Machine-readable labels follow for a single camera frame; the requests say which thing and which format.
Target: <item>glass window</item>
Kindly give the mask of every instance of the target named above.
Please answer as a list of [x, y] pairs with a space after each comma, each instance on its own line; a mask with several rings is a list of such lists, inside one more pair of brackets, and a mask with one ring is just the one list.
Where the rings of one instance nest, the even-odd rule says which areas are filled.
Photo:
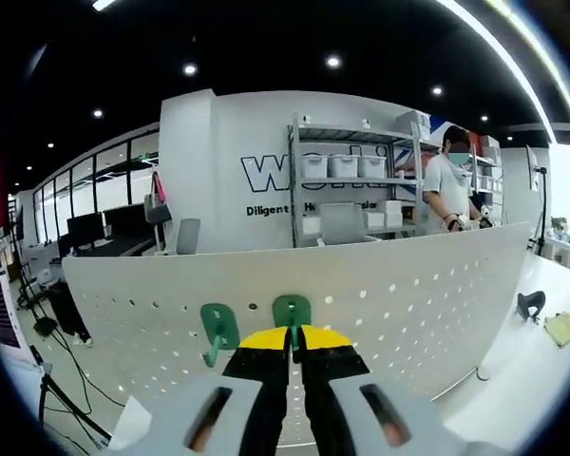
[[72, 207], [69, 203], [69, 171], [55, 179], [55, 198], [57, 199], [57, 227], [59, 236], [67, 234], [67, 220], [72, 218]]
[[57, 240], [57, 218], [55, 217], [55, 181], [52, 180], [45, 185], [43, 195], [43, 205], [45, 206], [45, 224], [47, 225], [47, 240]]
[[42, 203], [42, 190], [34, 193], [34, 206], [36, 208], [36, 227], [38, 228], [38, 243], [44, 244], [47, 242], [47, 235], [45, 232], [45, 218], [43, 216], [44, 205]]
[[95, 212], [93, 200], [93, 158], [78, 163], [72, 169], [72, 202], [74, 217]]
[[126, 144], [97, 155], [97, 210], [126, 206]]
[[152, 188], [152, 167], [159, 164], [159, 133], [131, 142], [131, 201], [143, 202]]

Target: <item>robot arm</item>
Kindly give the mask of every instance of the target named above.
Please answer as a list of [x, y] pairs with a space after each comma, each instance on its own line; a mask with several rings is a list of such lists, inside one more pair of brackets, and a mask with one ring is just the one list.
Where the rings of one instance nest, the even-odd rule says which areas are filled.
[[508, 454], [460, 439], [441, 424], [429, 400], [371, 373], [347, 337], [307, 325], [254, 333], [240, 343], [223, 375], [198, 377], [170, 397], [140, 441], [102, 454], [274, 455], [287, 412], [292, 331], [321, 456]]

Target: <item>green clip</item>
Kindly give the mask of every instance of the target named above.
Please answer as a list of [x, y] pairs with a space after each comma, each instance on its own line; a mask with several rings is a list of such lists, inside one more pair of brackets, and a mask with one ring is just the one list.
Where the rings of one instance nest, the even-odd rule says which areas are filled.
[[286, 294], [278, 297], [273, 303], [275, 326], [287, 326], [292, 331], [292, 350], [299, 349], [297, 329], [311, 324], [311, 303], [303, 296]]
[[205, 304], [200, 308], [200, 319], [211, 344], [209, 352], [202, 356], [209, 368], [218, 360], [220, 350], [236, 350], [240, 344], [235, 313], [224, 304]]

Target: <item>glove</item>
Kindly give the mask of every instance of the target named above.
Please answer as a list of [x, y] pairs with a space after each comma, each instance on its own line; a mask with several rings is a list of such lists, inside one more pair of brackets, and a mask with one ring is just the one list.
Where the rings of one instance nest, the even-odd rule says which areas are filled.
[[446, 228], [450, 233], [457, 233], [459, 231], [464, 231], [463, 223], [458, 218], [457, 214], [450, 214], [446, 218], [444, 218], [444, 223], [446, 224]]
[[488, 217], [481, 217], [479, 219], [479, 227], [480, 227], [480, 229], [493, 228], [494, 223], [492, 223]]

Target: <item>white t-shirt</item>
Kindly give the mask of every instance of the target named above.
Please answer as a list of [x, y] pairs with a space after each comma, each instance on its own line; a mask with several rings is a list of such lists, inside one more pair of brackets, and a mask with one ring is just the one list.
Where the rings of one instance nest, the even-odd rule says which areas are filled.
[[[448, 212], [469, 219], [468, 197], [473, 195], [469, 176], [461, 165], [439, 154], [428, 162], [423, 191], [439, 193]], [[448, 233], [442, 218], [428, 205], [426, 231], [428, 235]]]

